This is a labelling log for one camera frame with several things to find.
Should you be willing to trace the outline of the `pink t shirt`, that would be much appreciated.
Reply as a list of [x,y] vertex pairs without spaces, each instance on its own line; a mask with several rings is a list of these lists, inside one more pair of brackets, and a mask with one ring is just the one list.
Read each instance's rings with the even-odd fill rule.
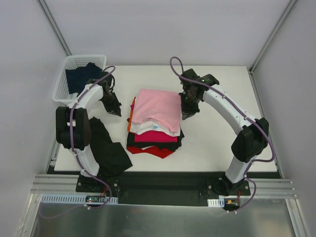
[[176,92],[140,89],[136,96],[131,121],[142,124],[155,120],[170,132],[177,132],[181,123],[181,97]]

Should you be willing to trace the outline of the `magenta t shirt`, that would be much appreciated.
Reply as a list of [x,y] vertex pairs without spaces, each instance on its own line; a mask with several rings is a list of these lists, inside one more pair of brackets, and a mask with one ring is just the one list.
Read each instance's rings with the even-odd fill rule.
[[148,119],[142,123],[133,122],[134,105],[136,97],[131,104],[130,117],[128,119],[127,131],[135,135],[135,142],[176,142],[181,129],[172,132],[165,124],[155,119]]

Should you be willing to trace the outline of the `white plastic laundry basket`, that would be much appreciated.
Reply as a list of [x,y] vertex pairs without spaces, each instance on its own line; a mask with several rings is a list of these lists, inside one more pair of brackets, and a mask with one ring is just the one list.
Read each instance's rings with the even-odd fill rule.
[[69,93],[66,70],[74,70],[78,67],[86,66],[88,63],[94,63],[99,68],[104,69],[106,62],[107,57],[103,54],[82,54],[66,57],[56,79],[52,100],[68,105],[72,103],[78,95],[77,93]]

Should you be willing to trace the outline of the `red t shirt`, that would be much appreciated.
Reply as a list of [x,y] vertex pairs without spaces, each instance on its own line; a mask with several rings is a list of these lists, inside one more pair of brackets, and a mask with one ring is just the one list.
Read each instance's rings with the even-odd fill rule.
[[171,151],[169,149],[166,149],[166,148],[159,149],[156,146],[151,146],[145,149],[133,147],[133,146],[127,146],[126,149],[132,154],[151,154],[161,159],[164,159],[174,153],[174,151]]

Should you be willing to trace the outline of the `white t shirt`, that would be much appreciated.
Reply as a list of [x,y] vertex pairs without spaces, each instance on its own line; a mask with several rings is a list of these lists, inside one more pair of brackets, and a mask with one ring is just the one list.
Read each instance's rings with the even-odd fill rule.
[[163,132],[172,137],[177,137],[180,135],[181,129],[177,128],[174,132],[164,123],[149,118],[142,123],[131,122],[128,131],[135,133],[137,135],[141,135],[148,131],[158,131]]

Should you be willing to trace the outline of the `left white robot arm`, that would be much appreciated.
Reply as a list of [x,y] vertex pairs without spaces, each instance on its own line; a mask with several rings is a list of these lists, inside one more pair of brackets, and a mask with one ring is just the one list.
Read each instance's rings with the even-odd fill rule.
[[121,103],[114,85],[114,79],[89,79],[82,93],[69,105],[58,107],[55,113],[56,140],[74,156],[81,175],[89,177],[87,186],[94,192],[101,191],[105,181],[97,175],[100,166],[90,148],[92,131],[88,114],[101,101],[107,113],[121,117]]

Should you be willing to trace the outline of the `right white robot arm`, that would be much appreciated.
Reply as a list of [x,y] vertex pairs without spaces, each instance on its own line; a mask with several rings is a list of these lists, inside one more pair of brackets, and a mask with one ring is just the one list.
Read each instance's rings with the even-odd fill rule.
[[235,194],[244,181],[250,164],[268,145],[269,123],[265,118],[247,115],[225,93],[219,81],[211,74],[198,76],[193,69],[180,76],[182,119],[199,112],[200,101],[212,106],[231,126],[236,138],[231,145],[233,159],[222,179],[212,185],[214,193],[223,196]]

